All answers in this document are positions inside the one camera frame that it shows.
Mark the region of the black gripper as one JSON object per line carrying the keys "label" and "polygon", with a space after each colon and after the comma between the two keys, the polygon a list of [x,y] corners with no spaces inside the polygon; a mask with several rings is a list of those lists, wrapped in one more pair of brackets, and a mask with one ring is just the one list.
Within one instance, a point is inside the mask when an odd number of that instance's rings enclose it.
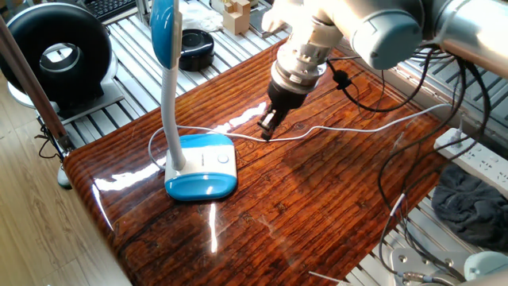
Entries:
{"label": "black gripper", "polygon": [[301,107],[307,96],[307,94],[289,91],[274,80],[268,84],[267,95],[271,104],[257,122],[263,140],[271,140],[275,130],[286,118],[289,110]]}

